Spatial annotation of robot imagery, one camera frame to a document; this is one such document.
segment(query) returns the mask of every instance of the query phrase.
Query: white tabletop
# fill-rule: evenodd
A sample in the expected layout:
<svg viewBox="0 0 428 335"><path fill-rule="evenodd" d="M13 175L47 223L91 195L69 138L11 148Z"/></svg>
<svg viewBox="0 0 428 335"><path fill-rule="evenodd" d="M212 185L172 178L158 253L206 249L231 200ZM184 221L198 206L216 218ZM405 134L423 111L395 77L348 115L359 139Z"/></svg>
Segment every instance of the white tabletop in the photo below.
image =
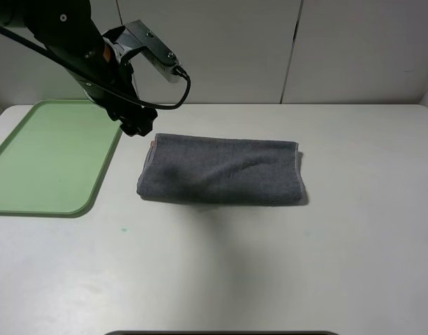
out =
<svg viewBox="0 0 428 335"><path fill-rule="evenodd" d="M0 143L29 106L0 117ZM122 136L80 218L0 216L0 334L328 330L428 335L428 109L185 105L161 133L299 142L309 203L146 202Z"/></svg>

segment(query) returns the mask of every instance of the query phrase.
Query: screw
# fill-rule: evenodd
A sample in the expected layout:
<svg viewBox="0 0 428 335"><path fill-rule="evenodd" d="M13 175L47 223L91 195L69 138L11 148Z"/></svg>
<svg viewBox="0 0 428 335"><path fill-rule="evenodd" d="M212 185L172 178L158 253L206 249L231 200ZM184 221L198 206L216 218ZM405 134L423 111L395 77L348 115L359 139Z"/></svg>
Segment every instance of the screw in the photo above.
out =
<svg viewBox="0 0 428 335"><path fill-rule="evenodd" d="M86 59L88 59L89 57L93 57L93 56L94 56L94 51L93 50L84 55L84 57Z"/></svg>

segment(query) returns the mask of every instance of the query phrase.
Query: light green plastic tray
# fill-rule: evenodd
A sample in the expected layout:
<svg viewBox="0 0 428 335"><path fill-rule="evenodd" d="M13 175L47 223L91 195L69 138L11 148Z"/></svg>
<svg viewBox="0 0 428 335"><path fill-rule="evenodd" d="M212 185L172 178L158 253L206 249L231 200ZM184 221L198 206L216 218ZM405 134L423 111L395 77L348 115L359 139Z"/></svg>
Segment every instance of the light green plastic tray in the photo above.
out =
<svg viewBox="0 0 428 335"><path fill-rule="evenodd" d="M37 103L0 146L0 214L85 213L119 137L119 124L89 101Z"/></svg>

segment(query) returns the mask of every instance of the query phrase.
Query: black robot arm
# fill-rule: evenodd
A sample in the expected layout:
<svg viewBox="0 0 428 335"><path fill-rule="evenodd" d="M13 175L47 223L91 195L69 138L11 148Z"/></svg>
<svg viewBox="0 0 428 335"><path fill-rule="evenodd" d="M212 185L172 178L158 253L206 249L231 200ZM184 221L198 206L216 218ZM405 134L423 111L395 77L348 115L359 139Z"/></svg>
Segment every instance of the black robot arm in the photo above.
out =
<svg viewBox="0 0 428 335"><path fill-rule="evenodd" d="M29 41L2 27L28 28L46 50L27 45ZM138 20L102 36L91 20L89 0L0 0L0 33L17 37L13 39L63 65L91 101L105 108L113 121L121 121L121 129L128 135L148 134L156 109L177 108L189 93L189 76L152 31ZM180 77L187 81L178 104L160 106L138 99L130 59L140 52L169 82Z"/></svg>

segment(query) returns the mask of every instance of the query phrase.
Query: gray towel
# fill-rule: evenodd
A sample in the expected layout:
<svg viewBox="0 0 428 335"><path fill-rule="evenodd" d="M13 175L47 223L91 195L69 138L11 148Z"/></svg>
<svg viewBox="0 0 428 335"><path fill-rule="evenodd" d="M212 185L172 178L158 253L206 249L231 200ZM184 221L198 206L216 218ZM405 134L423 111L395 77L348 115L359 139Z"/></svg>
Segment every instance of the gray towel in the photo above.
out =
<svg viewBox="0 0 428 335"><path fill-rule="evenodd" d="M138 180L146 200L285 205L302 199L296 142L157 134Z"/></svg>

